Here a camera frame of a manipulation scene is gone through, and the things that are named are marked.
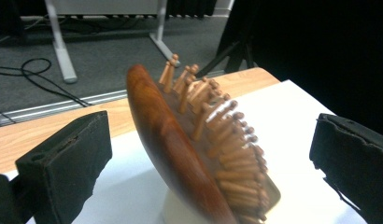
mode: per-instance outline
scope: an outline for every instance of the wooden peg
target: wooden peg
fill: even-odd
[[[181,94],[180,94],[180,104],[179,104],[179,107],[177,109],[177,111],[180,114],[184,114],[186,112],[186,109],[188,106],[188,91],[189,91],[189,87],[191,84],[192,84],[192,79],[190,77],[187,77],[184,80],[183,89],[182,89]]]
[[[193,102],[194,98],[198,97],[198,95],[204,91],[208,87],[208,78],[203,77],[191,90],[189,94],[189,102]]]
[[[245,167],[249,165],[257,165],[258,162],[254,158],[246,159],[246,160],[238,160],[226,162],[222,166],[226,170],[236,169],[237,167]]]
[[[185,78],[188,76],[190,69],[191,68],[188,65],[186,65],[185,70],[183,70],[182,74],[180,74],[180,77],[174,84],[173,90],[179,94],[182,92],[183,85],[185,84]]]
[[[217,171],[215,177],[218,180],[255,180],[255,174],[251,172],[235,172],[235,171]]]
[[[231,97],[227,93],[222,95],[221,97],[215,97],[211,99],[210,103],[213,105],[211,106],[209,114],[212,114],[215,110],[217,110],[221,105],[223,105],[226,101],[229,101],[230,99]]]
[[[194,131],[191,134],[191,139],[194,141],[199,141],[201,138],[201,133],[203,132],[204,125],[207,119],[206,111],[208,110],[208,108],[209,108],[209,105],[207,103],[203,103],[201,111],[196,118]]]
[[[212,118],[208,124],[206,125],[207,128],[209,129],[215,129],[215,126],[218,125],[218,123],[221,121],[223,116],[227,114],[229,111],[234,110],[238,105],[237,101],[231,101],[228,106],[226,106],[223,110],[218,112],[214,118]]]
[[[247,208],[259,208],[261,202],[259,199],[251,200],[253,197],[226,197],[227,203],[231,207],[247,207]]]
[[[253,217],[253,216],[248,216],[248,215],[240,215],[238,216],[240,219],[241,223],[246,223],[246,224],[262,224],[262,221],[259,217]]]
[[[159,83],[164,84],[166,81],[166,76],[168,74],[169,67],[171,66],[170,62],[165,63],[165,68],[162,75],[160,76]]]
[[[233,151],[229,154],[223,154],[219,156],[219,160],[221,163],[235,161],[243,158],[254,157],[253,149],[245,148]]]
[[[252,197],[258,197],[259,196],[259,191],[257,191],[256,189],[237,185],[237,184],[232,183],[230,181],[220,181],[219,186],[225,192],[239,193],[239,194],[248,195],[248,196],[252,196]]]

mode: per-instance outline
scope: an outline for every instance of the wooden pegs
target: wooden pegs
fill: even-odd
[[[180,94],[180,104],[177,108],[177,112],[180,114],[184,114],[186,112],[187,106],[188,106],[188,91],[189,87],[192,84],[192,79],[190,77],[187,77],[184,80],[183,89]]]
[[[233,151],[229,154],[223,154],[219,156],[220,163],[226,163],[229,161],[236,161],[239,159],[244,159],[248,157],[254,157],[253,149],[245,148]]]
[[[263,210],[267,210],[267,208],[270,205],[270,198],[268,197],[267,191],[262,189],[259,193],[260,193],[259,199],[261,201],[261,207]]]
[[[207,77],[203,77],[191,90],[189,93],[189,102],[193,102],[194,98],[198,97],[198,95],[204,91],[206,88],[208,88],[209,82]]]
[[[258,179],[256,178],[250,179],[250,180],[249,179],[248,180],[233,180],[232,182],[234,182],[235,184],[250,187],[253,189],[262,190],[262,184],[260,184],[260,182],[258,182]]]
[[[206,124],[206,119],[208,117],[208,114],[206,113],[208,108],[209,105],[207,103],[203,103],[201,111],[196,118],[194,131],[191,134],[191,139],[194,141],[199,141],[201,138],[201,134],[203,132],[204,125]]]
[[[235,171],[217,171],[215,177],[218,180],[255,180],[255,174],[251,172],[235,172]]]
[[[163,73],[162,75],[160,76],[160,80],[159,80],[159,83],[161,84],[164,84],[164,82],[166,81],[166,76],[168,74],[168,70],[169,70],[169,67],[171,66],[171,63],[170,62],[166,62],[165,63],[165,68],[163,70]]]
[[[246,196],[243,194],[234,194],[234,193],[228,193],[225,195],[225,197],[227,199],[238,199],[238,200],[242,200],[242,201],[246,201],[246,202],[251,202],[251,203],[254,203],[255,205],[260,204],[259,197],[249,197],[249,196]]]
[[[168,66],[167,65],[165,66],[163,74],[160,77],[159,82],[164,84],[163,91],[165,93],[169,93],[171,91],[177,59],[178,59],[178,56],[176,54],[173,54],[172,59],[168,62],[169,63]]]
[[[255,160],[255,158],[250,158],[246,160],[226,162],[222,164],[222,166],[226,170],[232,170],[232,169],[236,169],[237,167],[246,167],[246,166],[257,165],[257,164],[258,162]]]
[[[212,114],[215,110],[217,110],[222,104],[224,104],[226,101],[229,101],[231,98],[230,98],[230,95],[229,94],[224,94],[222,96],[221,95],[221,91],[219,90],[215,90],[216,94],[218,95],[218,97],[214,97],[210,100],[210,104],[212,105],[211,108],[210,108],[210,112],[209,114]]]
[[[238,150],[239,148],[243,147],[244,145],[256,141],[256,136],[252,135],[248,138],[245,138],[244,136],[241,136],[239,138],[233,139],[229,138],[226,140],[226,143],[223,144],[223,147],[221,148],[221,152],[224,154],[232,153],[235,150]]]
[[[246,207],[246,208],[259,208],[261,205],[261,202],[259,200],[250,200],[253,199],[253,197],[233,197],[233,196],[227,196],[226,200],[227,203],[231,207]]]
[[[247,123],[245,121],[236,120],[233,127],[233,135],[226,138],[224,144],[228,144],[233,142],[236,139],[242,138],[245,134],[251,134],[254,132],[254,129],[252,127],[249,127],[247,129],[243,129],[247,126]]]
[[[230,181],[220,181],[219,182],[220,188],[228,193],[239,193],[243,195],[248,195],[252,197],[257,197],[259,196],[259,191],[253,188],[248,188],[245,186],[237,185],[235,183],[232,183]]]
[[[185,70],[183,70],[182,74],[175,82],[173,90],[176,91],[178,94],[182,92],[183,85],[185,84],[185,78],[188,76],[190,70],[191,68],[188,65],[186,65]]]
[[[258,145],[253,145],[253,150],[255,151],[257,157],[262,157],[264,155],[263,149]]]
[[[211,90],[209,89],[208,86],[205,86],[205,88],[202,91],[200,91],[200,93],[194,98],[194,100],[190,102],[191,105],[193,106],[192,112],[194,114],[198,114],[201,110],[202,104],[208,103],[210,97],[211,97]]]
[[[233,169],[233,171],[237,171],[237,172],[252,172],[255,175],[259,175],[261,173],[261,168],[259,167],[259,164],[256,162],[255,164],[251,164],[251,165],[237,166],[237,167],[235,167]]]
[[[221,119],[225,114],[227,114],[229,111],[234,110],[235,107],[238,105],[237,101],[231,101],[228,106],[226,106],[223,110],[218,112],[214,118],[212,118],[208,124],[206,125],[209,129],[215,129],[216,126],[220,123]]]
[[[259,217],[253,217],[248,215],[238,216],[240,222],[243,224],[262,224],[262,220]]]
[[[175,67],[177,65],[177,60],[179,59],[179,57],[177,56],[177,54],[173,54],[172,55],[172,59],[169,61],[171,63],[171,65],[173,67]]]
[[[210,79],[209,85],[211,86],[212,90],[218,90],[220,87],[219,83],[215,79]]]
[[[191,70],[190,70],[190,74],[195,77],[195,74],[197,74],[198,69],[199,69],[199,67],[197,64],[192,65]]]

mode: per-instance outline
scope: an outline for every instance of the wooden table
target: wooden table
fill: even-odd
[[[279,83],[261,68],[252,68],[221,77],[215,77],[223,92],[232,98]],[[127,99],[93,105],[61,114],[25,121],[0,128],[0,173],[15,170],[14,161],[45,139],[59,131],[73,119],[106,110],[111,137],[135,130]]]

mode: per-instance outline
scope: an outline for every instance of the black foam block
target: black foam block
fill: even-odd
[[[36,223],[71,223],[111,159],[106,111],[75,119],[16,161]]]
[[[310,160],[368,223],[383,223],[383,135],[352,120],[321,114]]]

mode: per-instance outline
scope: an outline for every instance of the wooden bristle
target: wooden bristle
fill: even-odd
[[[184,114],[186,112],[187,105],[188,105],[188,91],[191,84],[192,84],[192,79],[190,77],[184,80],[184,84],[180,94],[180,104],[177,110],[181,114]]]
[[[194,141],[200,140],[204,125],[206,123],[206,119],[208,117],[208,114],[206,113],[208,108],[209,108],[209,105],[207,103],[203,103],[201,111],[196,118],[194,131],[191,134],[191,139]]]
[[[206,148],[199,153],[205,153],[206,159],[218,166],[211,172],[240,224],[261,224],[270,201],[263,188],[266,161],[263,150],[255,145],[258,141],[255,129],[243,121],[243,113],[231,114],[238,102],[223,94],[218,82],[207,77],[194,82],[196,64],[185,66],[173,82],[176,62],[174,54],[165,65],[159,80],[163,92],[174,91],[179,100],[177,112],[188,113],[185,117],[194,125],[188,130],[192,142],[206,141]]]
[[[164,68],[164,70],[163,70],[163,73],[162,73],[162,75],[160,76],[159,83],[164,84],[164,82],[165,82],[165,80],[166,80],[166,76],[167,76],[167,74],[168,74],[169,66],[170,66],[170,62],[166,62],[166,64],[165,64],[165,68]]]
[[[185,78],[190,74],[190,70],[191,68],[188,65],[186,65],[185,70],[175,82],[173,90],[176,91],[178,94],[181,94],[183,86],[185,84]]]
[[[237,105],[237,101],[231,101],[228,106],[226,106],[222,111],[218,112],[216,116],[208,122],[206,127],[208,127],[209,129],[215,129],[215,126],[217,126],[218,123],[220,123],[223,116],[225,116],[229,111],[234,110],[237,107]]]

